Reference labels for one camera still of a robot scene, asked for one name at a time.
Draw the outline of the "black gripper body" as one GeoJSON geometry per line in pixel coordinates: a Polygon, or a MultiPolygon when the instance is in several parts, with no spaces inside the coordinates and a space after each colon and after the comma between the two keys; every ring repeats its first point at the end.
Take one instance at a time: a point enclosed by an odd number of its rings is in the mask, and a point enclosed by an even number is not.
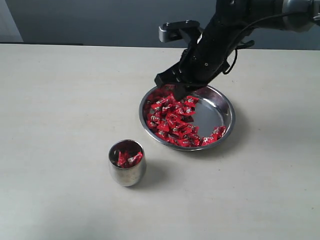
{"type": "Polygon", "coordinates": [[[222,65],[235,48],[236,25],[209,24],[197,44],[180,59],[181,82],[191,87],[207,85],[222,71],[222,65]]]}

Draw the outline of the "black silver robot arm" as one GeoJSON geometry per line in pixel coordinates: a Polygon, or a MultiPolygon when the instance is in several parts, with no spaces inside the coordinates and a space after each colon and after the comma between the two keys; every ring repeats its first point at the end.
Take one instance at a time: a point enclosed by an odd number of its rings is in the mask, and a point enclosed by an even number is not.
{"type": "Polygon", "coordinates": [[[181,100],[206,87],[220,74],[227,75],[234,64],[231,53],[252,47],[244,42],[255,29],[306,32],[320,24],[318,0],[218,0],[215,14],[204,29],[195,20],[164,23],[159,27],[163,43],[185,40],[187,48],[180,60],[156,75],[158,88],[174,87],[173,96],[181,100]]]}

